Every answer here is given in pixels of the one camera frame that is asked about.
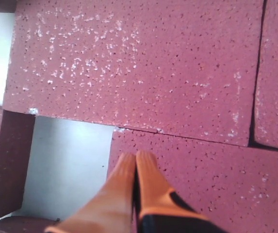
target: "speckled brick surface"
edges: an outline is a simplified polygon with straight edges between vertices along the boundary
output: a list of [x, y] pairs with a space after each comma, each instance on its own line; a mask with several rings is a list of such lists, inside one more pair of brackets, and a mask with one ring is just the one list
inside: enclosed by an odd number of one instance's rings
[[36, 217], [13, 216], [0, 221], [0, 233], [42, 233], [56, 223], [53, 220]]
[[278, 232], [278, 152], [125, 130], [114, 132], [109, 170], [122, 151], [148, 150], [191, 206], [230, 232]]
[[0, 217], [21, 207], [34, 116], [0, 109]]
[[4, 108], [246, 146], [262, 0], [19, 1]]
[[255, 140], [278, 147], [278, 0], [267, 2], [256, 90]]

